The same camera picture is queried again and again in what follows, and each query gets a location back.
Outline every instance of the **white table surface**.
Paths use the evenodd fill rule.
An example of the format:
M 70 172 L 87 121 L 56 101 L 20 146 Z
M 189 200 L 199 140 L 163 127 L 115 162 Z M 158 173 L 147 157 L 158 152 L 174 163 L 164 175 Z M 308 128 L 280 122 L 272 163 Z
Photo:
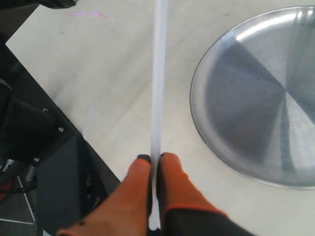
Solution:
M 189 108 L 198 61 L 229 28 L 257 14 L 315 0 L 170 0 L 163 151 L 179 155 L 192 182 L 247 230 L 314 235 L 315 192 L 272 187 L 223 164 L 199 137 Z M 74 16 L 97 11 L 110 17 Z M 9 49 L 121 180 L 150 151 L 154 1 L 80 0 L 39 7 Z

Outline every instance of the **round metal tray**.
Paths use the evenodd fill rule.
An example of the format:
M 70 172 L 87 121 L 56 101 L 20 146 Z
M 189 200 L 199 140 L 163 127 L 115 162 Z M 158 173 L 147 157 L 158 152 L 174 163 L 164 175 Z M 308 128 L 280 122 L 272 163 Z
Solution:
M 260 181 L 315 187 L 315 7 L 234 27 L 200 61 L 190 107 L 205 143 Z

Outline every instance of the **metal tray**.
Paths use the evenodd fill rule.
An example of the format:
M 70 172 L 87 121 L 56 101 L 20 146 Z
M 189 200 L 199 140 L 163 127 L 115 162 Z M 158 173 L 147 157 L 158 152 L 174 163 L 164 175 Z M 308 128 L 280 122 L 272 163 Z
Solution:
M 205 143 L 257 180 L 315 188 L 315 7 L 234 27 L 201 59 L 190 107 Z

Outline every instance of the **white plastic stick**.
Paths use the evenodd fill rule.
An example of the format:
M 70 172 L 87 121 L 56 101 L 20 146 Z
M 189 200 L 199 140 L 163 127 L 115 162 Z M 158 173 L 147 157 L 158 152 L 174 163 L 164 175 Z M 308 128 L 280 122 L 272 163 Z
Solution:
M 158 160 L 161 155 L 161 137 L 163 120 L 163 89 L 165 70 L 165 47 L 167 26 L 167 1 L 156 0 L 155 5 L 155 31 L 154 31 L 154 60 L 153 60 L 153 93 L 152 93 L 152 133 L 151 133 L 151 159 L 152 159 L 152 214 L 149 218 L 149 228 L 156 230 L 159 227 L 158 200 L 156 193 L 156 179 Z

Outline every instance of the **purple mark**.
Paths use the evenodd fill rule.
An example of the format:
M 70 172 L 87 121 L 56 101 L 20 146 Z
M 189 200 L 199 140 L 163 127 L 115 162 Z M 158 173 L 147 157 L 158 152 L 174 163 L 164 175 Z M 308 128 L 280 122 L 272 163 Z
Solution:
M 67 13 L 67 15 L 73 15 L 73 16 L 89 16 L 89 15 L 90 16 L 100 16 L 100 17 L 105 18 L 105 19 L 114 20 L 113 17 L 103 15 L 102 13 L 99 13 L 97 11 Z

